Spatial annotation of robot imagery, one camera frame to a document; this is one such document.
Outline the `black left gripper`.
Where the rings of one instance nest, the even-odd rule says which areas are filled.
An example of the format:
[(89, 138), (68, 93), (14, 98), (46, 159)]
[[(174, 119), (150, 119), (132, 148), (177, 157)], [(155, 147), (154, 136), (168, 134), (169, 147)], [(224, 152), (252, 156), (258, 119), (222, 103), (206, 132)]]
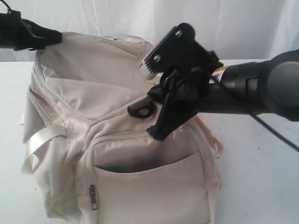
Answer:
[(19, 11), (8, 10), (0, 14), (0, 47), (13, 50), (37, 50), (38, 45), (49, 46), (62, 42), (62, 33), (39, 27), (36, 23), (21, 18)]

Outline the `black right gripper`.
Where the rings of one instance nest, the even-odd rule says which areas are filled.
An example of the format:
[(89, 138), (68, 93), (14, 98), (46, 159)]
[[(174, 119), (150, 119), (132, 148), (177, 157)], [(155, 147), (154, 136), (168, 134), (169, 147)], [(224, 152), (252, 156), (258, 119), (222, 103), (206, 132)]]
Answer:
[(211, 74), (221, 66), (214, 51), (188, 50), (179, 62), (162, 72), (158, 84), (147, 98), (127, 107), (129, 116), (147, 119), (158, 116), (156, 103), (163, 105), (155, 125), (147, 133), (155, 140), (164, 141), (202, 108)]

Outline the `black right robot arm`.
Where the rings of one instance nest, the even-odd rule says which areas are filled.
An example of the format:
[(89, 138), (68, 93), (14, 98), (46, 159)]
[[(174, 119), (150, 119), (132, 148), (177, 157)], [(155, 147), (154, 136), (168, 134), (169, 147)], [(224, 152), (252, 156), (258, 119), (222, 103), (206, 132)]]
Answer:
[(161, 104), (158, 119), (147, 128), (156, 140), (165, 140), (197, 113), (273, 113), (290, 121), (299, 119), (299, 52), (282, 53), (271, 60), (227, 67), (219, 76), (216, 60), (166, 71), (144, 99), (131, 104), (128, 114), (146, 119)]

